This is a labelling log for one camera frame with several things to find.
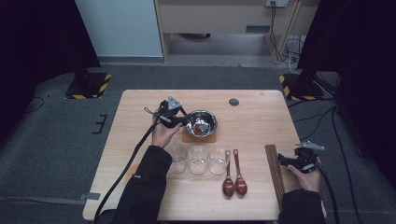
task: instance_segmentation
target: black sleeve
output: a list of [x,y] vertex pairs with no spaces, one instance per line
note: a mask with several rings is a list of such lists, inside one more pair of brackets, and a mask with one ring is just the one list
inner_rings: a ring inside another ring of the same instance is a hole
[[326,223],[320,195],[317,192],[297,189],[283,195],[280,224]]
[[156,223],[172,157],[150,146],[123,191],[113,224]]

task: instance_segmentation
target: white wall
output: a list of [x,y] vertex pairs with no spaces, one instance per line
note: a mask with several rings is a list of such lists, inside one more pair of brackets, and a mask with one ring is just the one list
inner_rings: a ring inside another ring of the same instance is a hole
[[153,0],[76,3],[99,57],[163,56]]

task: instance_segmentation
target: stainless steel bowl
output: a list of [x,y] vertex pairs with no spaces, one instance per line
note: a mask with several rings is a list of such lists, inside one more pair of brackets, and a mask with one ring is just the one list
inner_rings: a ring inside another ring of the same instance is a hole
[[187,131],[196,137],[206,137],[218,128],[216,117],[206,110],[191,112],[190,121],[186,125]]

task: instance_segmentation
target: power outlet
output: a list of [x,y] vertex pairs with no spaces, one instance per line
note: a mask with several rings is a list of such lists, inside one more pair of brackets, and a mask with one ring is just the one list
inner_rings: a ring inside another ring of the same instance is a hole
[[265,6],[266,7],[287,7],[289,0],[266,0]]

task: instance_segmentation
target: glass cup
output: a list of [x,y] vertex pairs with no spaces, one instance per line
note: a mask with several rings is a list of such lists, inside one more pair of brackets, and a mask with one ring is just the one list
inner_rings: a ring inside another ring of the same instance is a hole
[[200,175],[206,170],[207,151],[203,147],[192,147],[188,153],[190,171]]
[[209,169],[215,175],[223,174],[230,162],[230,157],[226,157],[225,151],[224,147],[216,147],[209,152]]
[[172,156],[171,170],[175,173],[182,173],[187,167],[187,149],[183,146],[172,146],[168,149]]

